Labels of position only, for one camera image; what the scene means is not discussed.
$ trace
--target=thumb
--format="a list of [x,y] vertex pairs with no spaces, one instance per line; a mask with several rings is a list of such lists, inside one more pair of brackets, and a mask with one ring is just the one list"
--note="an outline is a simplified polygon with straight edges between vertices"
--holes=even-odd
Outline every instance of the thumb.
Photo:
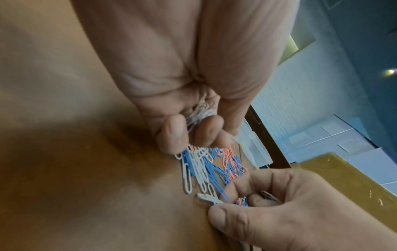
[[239,127],[248,111],[252,98],[225,99],[221,98],[218,105],[218,115],[224,119],[223,129],[233,136],[239,133]]
[[282,233],[277,230],[280,217],[272,212],[272,208],[243,207],[225,203],[212,206],[208,211],[208,219],[213,227],[226,235],[268,249],[274,246],[272,242],[276,239],[282,239]]

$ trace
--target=knuckle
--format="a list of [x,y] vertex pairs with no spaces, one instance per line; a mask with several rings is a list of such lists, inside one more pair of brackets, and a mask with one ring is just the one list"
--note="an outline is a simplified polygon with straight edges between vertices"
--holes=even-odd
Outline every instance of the knuckle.
[[252,227],[252,221],[246,210],[238,212],[236,215],[236,231],[239,239],[250,242],[254,236],[254,228]]

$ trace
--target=white wall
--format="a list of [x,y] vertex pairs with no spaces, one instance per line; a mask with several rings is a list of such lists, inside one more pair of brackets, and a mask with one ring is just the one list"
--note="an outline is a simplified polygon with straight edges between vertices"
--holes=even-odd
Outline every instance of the white wall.
[[392,149],[361,81],[318,1],[299,11],[316,41],[282,63],[252,106],[276,142],[336,114],[359,117],[375,144]]

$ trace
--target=wooden table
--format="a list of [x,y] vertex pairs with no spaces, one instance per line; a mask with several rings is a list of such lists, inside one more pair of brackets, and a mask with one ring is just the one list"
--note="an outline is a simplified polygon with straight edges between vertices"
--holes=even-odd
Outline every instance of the wooden table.
[[67,0],[0,3],[0,249],[239,250],[182,189]]

